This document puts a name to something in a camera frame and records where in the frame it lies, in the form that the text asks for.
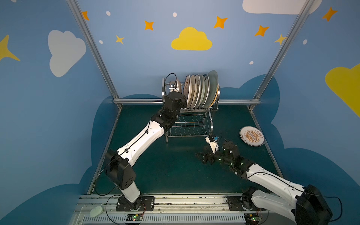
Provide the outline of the dark navy plate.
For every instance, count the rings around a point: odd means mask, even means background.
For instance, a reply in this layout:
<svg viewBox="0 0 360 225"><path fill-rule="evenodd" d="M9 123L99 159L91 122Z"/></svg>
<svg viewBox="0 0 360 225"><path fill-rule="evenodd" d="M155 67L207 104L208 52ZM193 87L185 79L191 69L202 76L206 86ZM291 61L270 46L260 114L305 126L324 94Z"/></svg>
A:
<svg viewBox="0 0 360 225"><path fill-rule="evenodd" d="M182 94L182 84L178 79L174 82L174 85L172 88L173 88L174 92L178 92L178 93Z"/></svg>

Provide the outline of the cream floral plate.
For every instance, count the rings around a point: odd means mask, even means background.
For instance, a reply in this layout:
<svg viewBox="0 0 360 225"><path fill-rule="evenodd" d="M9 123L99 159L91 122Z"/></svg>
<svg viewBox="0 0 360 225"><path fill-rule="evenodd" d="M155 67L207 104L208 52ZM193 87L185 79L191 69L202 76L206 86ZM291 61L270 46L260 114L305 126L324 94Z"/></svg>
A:
<svg viewBox="0 0 360 225"><path fill-rule="evenodd" d="M190 98L189 98L189 105L188 105L188 108L191 108L191 105L193 103L193 98L194 98L194 93L195 93L195 76L192 75L191 78L191 94L190 94Z"/></svg>

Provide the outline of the white plate grey emblem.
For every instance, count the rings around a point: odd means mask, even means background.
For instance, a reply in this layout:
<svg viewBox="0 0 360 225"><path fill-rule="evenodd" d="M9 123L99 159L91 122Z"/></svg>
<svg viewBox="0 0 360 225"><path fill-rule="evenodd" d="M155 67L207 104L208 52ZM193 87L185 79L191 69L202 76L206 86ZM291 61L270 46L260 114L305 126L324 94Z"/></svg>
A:
<svg viewBox="0 0 360 225"><path fill-rule="evenodd" d="M197 108L198 107L198 103L200 102L200 94L201 94L201 89L202 89L202 79L200 75L196 75L195 76L195 80L196 80L196 91L194 93L194 105L193 108Z"/></svg>

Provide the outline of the light green flower plate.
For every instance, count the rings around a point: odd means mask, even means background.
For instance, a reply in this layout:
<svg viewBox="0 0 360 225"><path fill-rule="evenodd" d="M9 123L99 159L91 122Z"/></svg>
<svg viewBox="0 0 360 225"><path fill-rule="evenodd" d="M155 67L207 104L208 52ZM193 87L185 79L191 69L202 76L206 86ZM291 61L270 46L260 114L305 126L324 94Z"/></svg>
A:
<svg viewBox="0 0 360 225"><path fill-rule="evenodd" d="M200 92L200 97L199 97L199 102L198 102L198 108L201 108L201 106L203 105L203 100L204 100L204 95L205 95L205 77L204 75L201 75L201 92Z"/></svg>

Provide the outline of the orange sunburst plate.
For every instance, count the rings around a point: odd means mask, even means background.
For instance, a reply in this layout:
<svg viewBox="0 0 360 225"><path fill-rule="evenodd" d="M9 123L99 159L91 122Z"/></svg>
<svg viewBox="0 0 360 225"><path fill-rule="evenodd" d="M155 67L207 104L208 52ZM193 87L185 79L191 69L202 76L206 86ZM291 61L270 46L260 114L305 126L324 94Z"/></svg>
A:
<svg viewBox="0 0 360 225"><path fill-rule="evenodd" d="M239 135L243 142L253 147L262 146L265 142L263 133L255 127L242 127Z"/></svg>
<svg viewBox="0 0 360 225"><path fill-rule="evenodd" d="M186 97L186 108L189 108L190 107L191 94L192 94L191 75L186 76L186 79L185 79L185 82L184 82L183 94Z"/></svg>

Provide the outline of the plain pale green plate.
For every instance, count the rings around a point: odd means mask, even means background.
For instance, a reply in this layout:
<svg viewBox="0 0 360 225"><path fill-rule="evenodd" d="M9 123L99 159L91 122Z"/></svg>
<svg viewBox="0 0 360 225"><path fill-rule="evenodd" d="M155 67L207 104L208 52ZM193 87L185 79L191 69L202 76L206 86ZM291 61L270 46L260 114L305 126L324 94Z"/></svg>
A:
<svg viewBox="0 0 360 225"><path fill-rule="evenodd" d="M213 105L216 95L218 92L218 73L215 70L212 70L208 74L210 85L209 85L209 95L207 97L204 108L209 108Z"/></svg>

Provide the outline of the orange sunburst plate front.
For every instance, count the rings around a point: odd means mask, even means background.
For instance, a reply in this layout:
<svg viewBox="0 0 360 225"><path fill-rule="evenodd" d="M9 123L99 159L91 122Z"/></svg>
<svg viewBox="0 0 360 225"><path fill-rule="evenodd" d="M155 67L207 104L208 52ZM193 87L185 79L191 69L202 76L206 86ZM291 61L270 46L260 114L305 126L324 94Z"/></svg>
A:
<svg viewBox="0 0 360 225"><path fill-rule="evenodd" d="M186 76L186 79L185 79L185 82L184 82L183 94L186 97L186 108L189 108L190 107L191 94L192 94L191 75Z"/></svg>

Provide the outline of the white plate dark lettered rim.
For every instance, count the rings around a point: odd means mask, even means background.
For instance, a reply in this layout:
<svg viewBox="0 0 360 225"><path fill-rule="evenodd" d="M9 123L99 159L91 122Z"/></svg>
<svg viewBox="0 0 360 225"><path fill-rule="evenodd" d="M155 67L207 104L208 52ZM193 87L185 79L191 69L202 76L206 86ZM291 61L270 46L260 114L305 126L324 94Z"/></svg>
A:
<svg viewBox="0 0 360 225"><path fill-rule="evenodd" d="M207 74L203 75L203 84L204 84L204 98L202 101L202 108L205 108L208 96L209 96L209 91L210 91L210 80L209 80L209 76Z"/></svg>

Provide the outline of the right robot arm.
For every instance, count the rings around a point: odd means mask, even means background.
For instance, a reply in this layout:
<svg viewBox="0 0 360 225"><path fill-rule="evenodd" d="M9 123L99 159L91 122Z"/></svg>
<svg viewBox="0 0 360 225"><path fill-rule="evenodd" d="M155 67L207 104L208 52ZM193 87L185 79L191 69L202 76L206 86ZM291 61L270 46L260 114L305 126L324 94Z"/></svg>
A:
<svg viewBox="0 0 360 225"><path fill-rule="evenodd" d="M210 147L196 156L203 164L216 162L229 166L230 171L242 179L256 183L269 192L250 187L237 200L227 198L230 209L255 211L266 209L284 216L297 225L327 225L332 221L333 213L326 198L318 188L307 187L287 181L259 164L242 157L232 141L226 141L222 147L217 141L209 142Z"/></svg>

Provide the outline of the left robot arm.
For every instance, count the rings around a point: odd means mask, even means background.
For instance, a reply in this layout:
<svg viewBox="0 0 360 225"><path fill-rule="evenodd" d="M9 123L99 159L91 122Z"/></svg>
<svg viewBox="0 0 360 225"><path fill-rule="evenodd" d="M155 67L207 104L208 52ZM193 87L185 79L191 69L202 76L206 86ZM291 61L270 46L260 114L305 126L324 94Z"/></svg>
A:
<svg viewBox="0 0 360 225"><path fill-rule="evenodd" d="M187 106L186 97L176 91L165 96L162 108L154 114L145 128L130 142L105 156L105 175L120 189L121 200L129 210L141 207L142 194L135 184L134 164L141 154L176 122L182 108Z"/></svg>

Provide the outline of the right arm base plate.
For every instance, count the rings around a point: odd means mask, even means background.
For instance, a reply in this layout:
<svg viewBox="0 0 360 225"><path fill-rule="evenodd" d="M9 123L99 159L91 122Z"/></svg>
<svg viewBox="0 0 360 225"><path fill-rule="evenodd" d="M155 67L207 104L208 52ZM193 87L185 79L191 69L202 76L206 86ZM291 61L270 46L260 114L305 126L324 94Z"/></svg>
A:
<svg viewBox="0 0 360 225"><path fill-rule="evenodd" d="M226 196L230 211L253 211L256 207L247 196Z"/></svg>

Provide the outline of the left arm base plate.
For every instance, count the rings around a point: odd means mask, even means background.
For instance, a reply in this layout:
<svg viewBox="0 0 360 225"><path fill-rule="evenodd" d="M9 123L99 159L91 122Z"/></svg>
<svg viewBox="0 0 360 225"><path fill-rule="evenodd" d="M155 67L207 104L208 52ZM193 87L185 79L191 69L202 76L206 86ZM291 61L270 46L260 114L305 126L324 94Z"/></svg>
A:
<svg viewBox="0 0 360 225"><path fill-rule="evenodd" d="M154 210L154 196L139 196L135 202L130 202L124 196L120 197L117 202L117 212L152 212Z"/></svg>

